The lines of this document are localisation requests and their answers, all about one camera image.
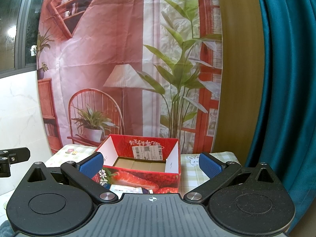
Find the circular black cover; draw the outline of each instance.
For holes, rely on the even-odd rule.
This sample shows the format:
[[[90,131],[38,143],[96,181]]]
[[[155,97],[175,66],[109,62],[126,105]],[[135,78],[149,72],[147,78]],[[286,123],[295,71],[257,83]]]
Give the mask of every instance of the circular black cover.
[[[7,216],[15,231],[59,235],[82,225],[93,211],[90,196],[73,186],[57,184],[46,187],[45,193],[39,190],[44,188],[14,192],[9,200]]]
[[[212,217],[228,230],[246,236],[281,233],[292,221],[295,208],[283,189],[254,190],[234,185],[210,199]]]

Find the open box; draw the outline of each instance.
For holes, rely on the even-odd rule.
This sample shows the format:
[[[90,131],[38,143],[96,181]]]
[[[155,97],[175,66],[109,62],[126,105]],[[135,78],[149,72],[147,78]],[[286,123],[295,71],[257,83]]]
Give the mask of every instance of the open box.
[[[178,192],[178,139],[111,134],[96,151],[104,158],[96,182],[142,187],[154,193]]]

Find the white marble wall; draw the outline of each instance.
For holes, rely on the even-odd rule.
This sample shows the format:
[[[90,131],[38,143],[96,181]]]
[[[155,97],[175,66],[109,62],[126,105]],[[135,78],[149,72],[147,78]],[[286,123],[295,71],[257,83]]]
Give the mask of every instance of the white marble wall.
[[[11,166],[11,177],[0,178],[0,195],[16,188],[35,161],[51,156],[41,115],[36,71],[0,79],[0,150],[27,147],[29,161]]]

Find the wooden chair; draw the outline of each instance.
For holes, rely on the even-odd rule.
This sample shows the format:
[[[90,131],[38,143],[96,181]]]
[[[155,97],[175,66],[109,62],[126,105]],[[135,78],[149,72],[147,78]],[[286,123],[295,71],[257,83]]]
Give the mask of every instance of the wooden chair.
[[[87,140],[83,136],[83,127],[79,127],[78,123],[75,123],[74,118],[79,118],[79,109],[86,110],[86,104],[95,111],[101,111],[112,120],[118,128],[111,127],[112,134],[124,134],[124,122],[122,112],[116,103],[116,101],[107,93],[97,89],[83,89],[76,92],[69,100],[68,115],[70,124],[70,136],[68,139],[72,140],[72,143],[78,143],[87,146],[98,147],[101,143]]]

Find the printed fabric backdrop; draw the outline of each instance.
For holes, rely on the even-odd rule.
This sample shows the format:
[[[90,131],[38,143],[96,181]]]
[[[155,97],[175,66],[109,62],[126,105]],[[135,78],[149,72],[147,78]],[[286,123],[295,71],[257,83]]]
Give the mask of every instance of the printed fabric backdrop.
[[[218,0],[44,0],[37,46],[49,145],[110,133],[210,152],[222,75]]]

